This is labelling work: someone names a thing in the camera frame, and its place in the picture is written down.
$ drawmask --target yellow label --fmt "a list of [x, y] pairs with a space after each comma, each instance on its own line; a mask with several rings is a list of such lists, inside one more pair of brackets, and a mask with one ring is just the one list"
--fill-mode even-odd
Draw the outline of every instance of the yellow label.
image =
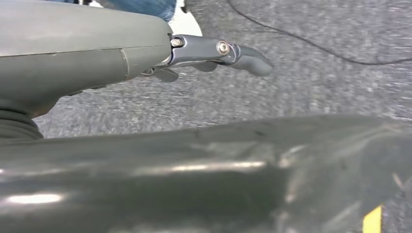
[[382, 233], [382, 206], [378, 206], [365, 216], [363, 233]]

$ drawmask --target blue jeans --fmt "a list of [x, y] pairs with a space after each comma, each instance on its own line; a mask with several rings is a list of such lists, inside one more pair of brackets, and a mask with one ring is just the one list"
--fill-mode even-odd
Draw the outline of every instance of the blue jeans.
[[[75, 0], [50, 0], [75, 3]], [[174, 15], [176, 0], [107, 0], [112, 9], [151, 15], [169, 22]]]

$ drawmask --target glossy black surface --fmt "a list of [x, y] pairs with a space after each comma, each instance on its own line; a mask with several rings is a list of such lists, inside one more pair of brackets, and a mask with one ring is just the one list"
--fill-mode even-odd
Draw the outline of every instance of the glossy black surface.
[[411, 176], [407, 131], [318, 116], [6, 141], [0, 232], [345, 232]]

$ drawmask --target wire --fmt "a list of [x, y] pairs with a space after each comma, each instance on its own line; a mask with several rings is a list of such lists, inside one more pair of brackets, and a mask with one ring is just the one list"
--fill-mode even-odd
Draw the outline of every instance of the wire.
[[300, 41], [303, 41], [303, 42], [305, 42], [305, 43], [307, 43], [307, 44], [310, 44], [311, 46], [313, 46], [313, 47], [315, 47], [315, 48], [318, 48], [318, 49], [320, 49], [321, 51], [324, 51], [324, 52], [326, 52], [326, 53], [329, 53], [329, 54], [331, 54], [331, 55], [333, 55], [333, 56], [335, 56], [335, 57], [337, 57], [337, 58], [339, 58], [339, 59], [342, 59], [343, 61], [349, 62], [349, 63], [359, 64], [359, 65], [364, 65], [364, 66], [384, 66], [384, 65], [400, 64], [400, 63], [404, 63], [404, 62], [412, 62], [412, 58], [404, 58], [404, 59], [398, 59], [398, 60], [393, 60], [393, 61], [388, 61], [388, 62], [362, 62], [362, 61], [357, 61], [357, 60], [354, 60], [354, 59], [351, 59], [351, 58], [347, 58], [347, 57], [344, 57], [343, 55], [340, 55], [340, 54], [338, 54], [338, 53], [336, 53], [336, 52], [334, 52], [334, 51], [332, 51], [332, 50], [330, 50], [330, 49], [327, 49], [327, 48], [324, 48], [324, 47], [322, 47], [322, 46], [320, 46], [320, 45], [317, 45], [316, 43], [314, 43], [314, 42], [312, 42], [312, 41], [310, 41], [310, 40], [308, 40], [308, 39], [306, 39], [306, 38], [303, 38], [303, 37], [301, 37], [301, 36], [298, 36], [298, 35], [296, 35], [296, 34], [293, 34], [293, 33], [291, 33], [291, 32], [288, 32], [288, 31], [286, 31], [286, 30], [279, 29], [279, 28], [275, 28], [275, 27], [266, 25], [266, 24], [264, 24], [264, 23], [261, 23], [261, 22], [255, 20], [255, 19], [251, 18], [250, 16], [242, 13], [241, 11], [239, 11], [239, 10], [234, 6], [232, 0], [226, 0], [226, 2], [227, 2], [227, 4], [230, 6], [230, 8], [232, 8], [233, 11], [235, 11], [237, 14], [239, 14], [239, 15], [242, 16], [242, 17], [244, 17], [245, 19], [249, 20], [250, 22], [253, 22], [253, 23], [255, 23], [255, 24], [257, 24], [257, 25], [260, 25], [260, 26], [262, 26], [262, 27], [265, 27], [265, 28], [269, 28], [269, 29], [275, 30], [275, 32], [274, 32], [274, 31], [268, 31], [268, 33], [281, 33], [281, 34], [284, 34], [284, 35], [286, 35], [286, 36], [295, 38], [295, 39], [297, 39], [297, 40], [300, 40]]

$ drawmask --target hex bolt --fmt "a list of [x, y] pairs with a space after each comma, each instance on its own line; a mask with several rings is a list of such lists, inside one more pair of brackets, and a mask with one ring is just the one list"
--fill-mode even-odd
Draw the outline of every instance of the hex bolt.
[[226, 55], [230, 51], [228, 43], [222, 40], [217, 43], [216, 48], [221, 55]]
[[174, 39], [172, 39], [172, 40], [170, 41], [170, 44], [171, 44], [173, 47], [180, 47], [180, 46], [183, 46], [183, 41], [182, 41], [181, 39], [179, 39], [179, 38], [174, 38]]

